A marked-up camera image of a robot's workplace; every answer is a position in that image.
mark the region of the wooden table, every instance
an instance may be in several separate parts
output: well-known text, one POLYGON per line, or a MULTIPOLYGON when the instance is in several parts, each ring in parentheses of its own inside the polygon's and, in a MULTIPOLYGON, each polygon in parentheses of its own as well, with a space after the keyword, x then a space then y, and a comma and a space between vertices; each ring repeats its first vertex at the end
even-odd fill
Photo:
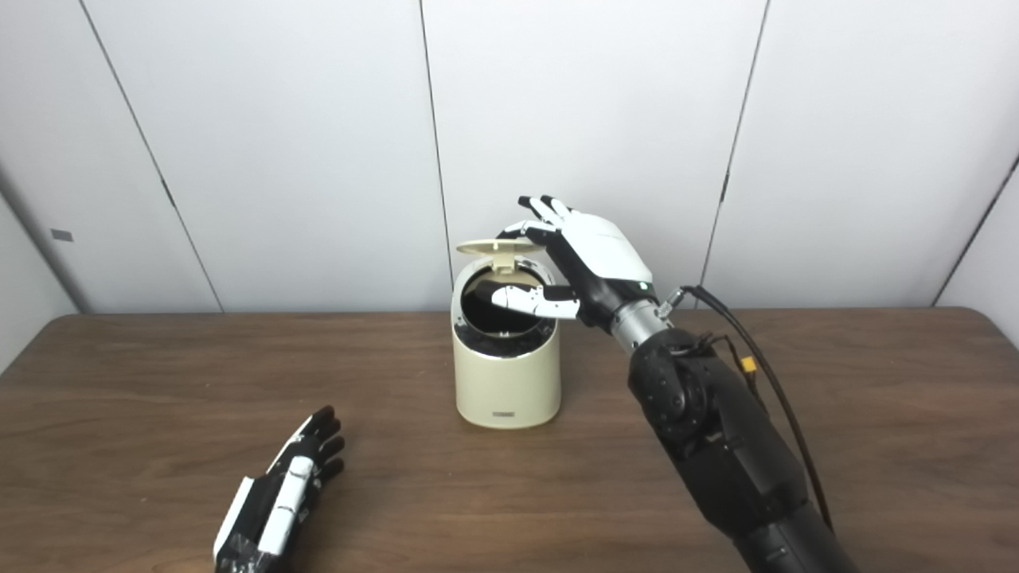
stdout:
MULTIPOLYGON (((1019 570, 1019 353, 996 327, 960 309, 739 314, 863 571, 1019 570)), ((745 571, 659 451, 611 338, 567 325, 559 415, 487 430, 454 409, 447 320, 57 320, 0 377, 0 571, 211 571, 242 475, 327 403, 347 471, 299 571, 745 571)), ((723 330, 703 311, 677 322, 723 330)))

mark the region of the silver cylinder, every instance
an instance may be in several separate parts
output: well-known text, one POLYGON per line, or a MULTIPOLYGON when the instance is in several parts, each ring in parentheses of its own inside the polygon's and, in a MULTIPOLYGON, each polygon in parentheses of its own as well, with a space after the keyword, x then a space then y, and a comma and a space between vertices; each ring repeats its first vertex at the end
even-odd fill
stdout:
POLYGON ((612 319, 612 336, 626 351, 632 355, 637 347, 651 337, 655 332, 672 328, 668 318, 658 318, 655 310, 658 307, 647 299, 632 302, 615 313, 612 319))

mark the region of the white wall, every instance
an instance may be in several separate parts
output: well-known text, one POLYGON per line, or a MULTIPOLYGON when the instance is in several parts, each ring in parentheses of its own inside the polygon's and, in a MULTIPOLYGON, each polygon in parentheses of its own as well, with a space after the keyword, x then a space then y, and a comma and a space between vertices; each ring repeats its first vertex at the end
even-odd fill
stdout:
POLYGON ((76 312, 0 197, 0 373, 50 320, 76 312))
POLYGON ((87 310, 218 311, 78 3, 0 0, 0 185, 87 310))
POLYGON ((450 246, 547 194, 619 224, 660 294, 697 282, 763 7, 425 0, 450 246))
POLYGON ((414 0, 88 0, 227 311, 448 305, 414 0))
POLYGON ((1019 346, 1019 176, 1015 173, 937 306, 976 309, 1019 346))
POLYGON ((207 280, 79 3, 0 0, 0 185, 104 312, 442 309, 541 194, 661 293, 930 304, 1019 152, 1019 3, 771 2, 718 209, 764 4, 85 0, 207 280))
POLYGON ((1019 153, 1019 2, 771 3, 705 284, 926 306, 1019 153))

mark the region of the black robotic forearm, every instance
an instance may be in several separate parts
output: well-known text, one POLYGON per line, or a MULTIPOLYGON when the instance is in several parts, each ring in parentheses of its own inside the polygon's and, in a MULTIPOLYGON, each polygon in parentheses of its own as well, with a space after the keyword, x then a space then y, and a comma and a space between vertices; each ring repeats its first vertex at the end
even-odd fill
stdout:
POLYGON ((629 386, 705 519, 754 573, 859 573, 745 380, 679 328, 630 360, 629 386))

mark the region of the robotic arm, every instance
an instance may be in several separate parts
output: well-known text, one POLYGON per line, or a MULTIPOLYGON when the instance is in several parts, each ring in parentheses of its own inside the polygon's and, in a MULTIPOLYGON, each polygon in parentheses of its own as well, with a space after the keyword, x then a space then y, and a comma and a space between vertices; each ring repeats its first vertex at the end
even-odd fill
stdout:
MULTIPOLYGON (((706 337, 668 321, 683 291, 659 305, 651 272, 611 222, 550 197, 520 203, 541 220, 522 221, 499 237, 545 246, 570 287, 549 292, 491 282, 479 287, 479 295, 539 316, 573 313, 620 343, 630 355, 630 390, 655 436, 705 519, 733 540, 750 571, 859 573, 811 504, 802 467, 744 378, 706 337), (548 309, 555 312, 545 314, 548 309)), ((718 310, 714 303, 720 303, 702 288, 684 291, 718 310)))

